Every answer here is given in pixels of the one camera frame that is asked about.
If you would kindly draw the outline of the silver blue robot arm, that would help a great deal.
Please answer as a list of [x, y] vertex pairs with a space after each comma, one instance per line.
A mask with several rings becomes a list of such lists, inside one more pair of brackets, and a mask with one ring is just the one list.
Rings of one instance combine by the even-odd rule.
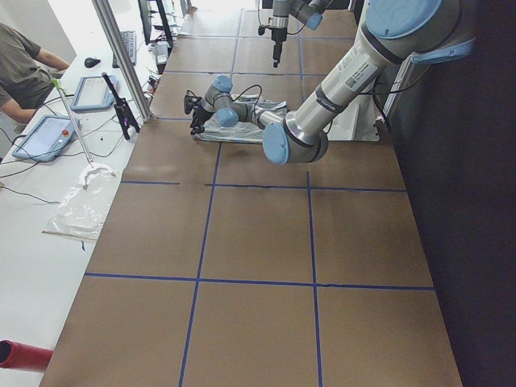
[[265, 25], [260, 25], [258, 33], [263, 35], [266, 30], [271, 31], [273, 46], [273, 67], [281, 63], [282, 45], [287, 40], [289, 17], [294, 17], [304, 27], [315, 31], [323, 20], [323, 13], [333, 3], [332, 0], [314, 0], [308, 3], [301, 0], [274, 0], [272, 15]]
[[275, 164], [310, 163], [328, 148], [324, 128], [389, 65], [406, 58], [434, 64], [472, 51], [475, 1], [367, 1], [356, 40], [315, 91], [294, 111], [279, 116], [231, 97], [231, 80], [218, 75], [204, 96], [186, 94], [184, 110], [193, 116], [193, 134], [216, 115], [224, 127], [237, 122], [259, 126], [267, 159]]

